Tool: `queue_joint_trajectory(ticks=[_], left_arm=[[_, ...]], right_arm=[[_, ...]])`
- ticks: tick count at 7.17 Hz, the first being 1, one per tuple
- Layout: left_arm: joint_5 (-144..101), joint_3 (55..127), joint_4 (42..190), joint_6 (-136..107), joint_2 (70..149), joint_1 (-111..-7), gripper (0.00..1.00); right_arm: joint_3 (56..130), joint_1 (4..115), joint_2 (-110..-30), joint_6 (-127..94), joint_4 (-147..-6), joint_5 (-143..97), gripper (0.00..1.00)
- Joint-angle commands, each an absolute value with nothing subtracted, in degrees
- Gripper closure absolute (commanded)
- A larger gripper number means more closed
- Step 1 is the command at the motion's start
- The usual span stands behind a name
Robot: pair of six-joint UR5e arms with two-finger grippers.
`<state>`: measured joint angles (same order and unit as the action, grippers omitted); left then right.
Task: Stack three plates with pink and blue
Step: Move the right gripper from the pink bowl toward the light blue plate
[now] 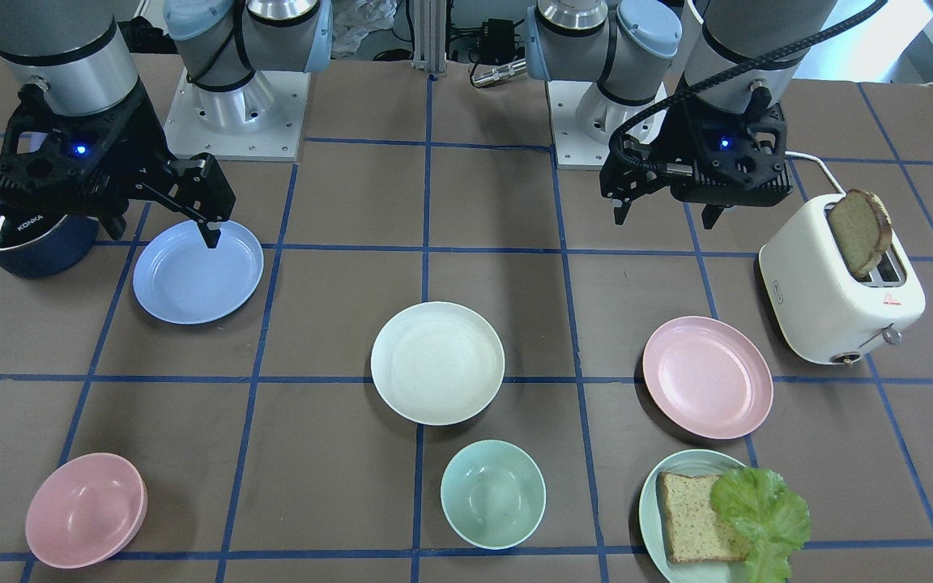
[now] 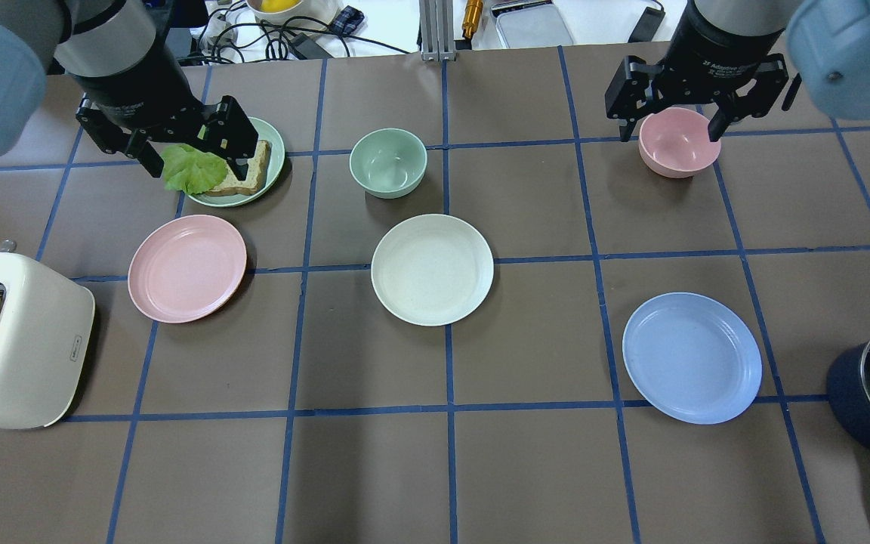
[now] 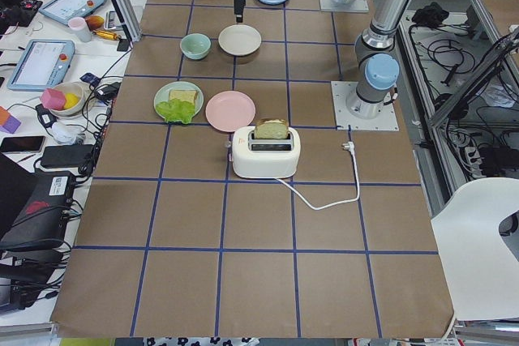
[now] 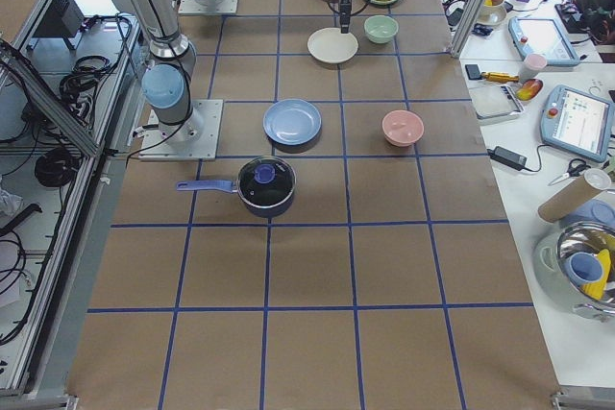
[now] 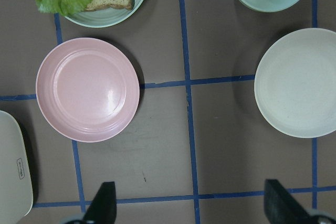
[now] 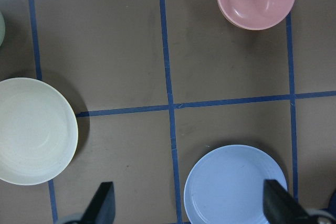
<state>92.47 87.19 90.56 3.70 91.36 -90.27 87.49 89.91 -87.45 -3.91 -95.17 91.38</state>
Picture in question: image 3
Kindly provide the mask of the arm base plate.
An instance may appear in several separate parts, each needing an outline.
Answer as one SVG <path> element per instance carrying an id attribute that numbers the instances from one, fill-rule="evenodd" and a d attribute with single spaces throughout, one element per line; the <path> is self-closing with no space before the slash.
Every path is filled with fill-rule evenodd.
<path id="1" fill-rule="evenodd" d="M 347 99 L 355 93 L 357 82 L 332 81 L 332 101 L 338 130 L 364 131 L 399 131 L 394 105 L 384 105 L 390 101 L 387 93 L 383 103 L 377 104 L 378 109 L 374 118 L 364 118 L 355 115 L 347 105 Z"/>
<path id="2" fill-rule="evenodd" d="M 320 0 L 320 9 L 329 12 L 367 13 L 367 0 Z"/>

